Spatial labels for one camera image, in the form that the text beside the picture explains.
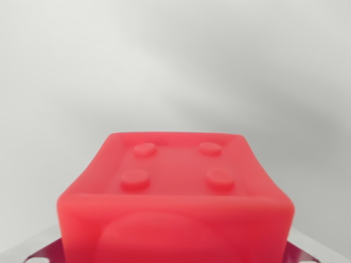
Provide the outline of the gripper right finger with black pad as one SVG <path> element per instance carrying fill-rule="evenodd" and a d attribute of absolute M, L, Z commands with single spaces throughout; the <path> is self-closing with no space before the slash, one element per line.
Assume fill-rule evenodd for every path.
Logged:
<path fill-rule="evenodd" d="M 285 249 L 285 262 L 343 263 L 350 260 L 295 228 L 291 228 Z"/>

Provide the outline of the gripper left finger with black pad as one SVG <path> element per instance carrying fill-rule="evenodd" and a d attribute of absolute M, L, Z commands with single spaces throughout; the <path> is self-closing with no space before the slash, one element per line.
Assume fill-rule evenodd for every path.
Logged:
<path fill-rule="evenodd" d="M 54 225 L 2 252 L 1 262 L 65 262 L 59 226 Z"/>

